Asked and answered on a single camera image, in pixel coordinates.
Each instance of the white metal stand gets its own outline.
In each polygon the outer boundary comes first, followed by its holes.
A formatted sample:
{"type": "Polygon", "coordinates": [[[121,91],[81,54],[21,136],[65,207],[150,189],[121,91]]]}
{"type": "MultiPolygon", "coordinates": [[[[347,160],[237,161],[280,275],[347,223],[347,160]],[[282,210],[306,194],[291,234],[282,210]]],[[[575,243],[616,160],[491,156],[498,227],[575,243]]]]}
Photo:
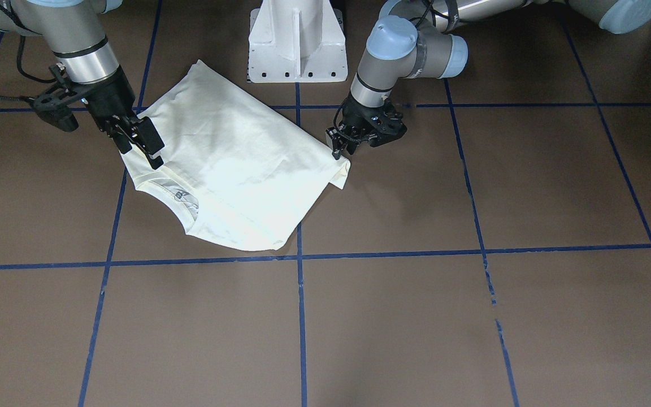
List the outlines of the white metal stand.
{"type": "Polygon", "coordinates": [[[254,83],[341,82],[346,38],[329,0],[263,0],[250,13],[254,83]]]}

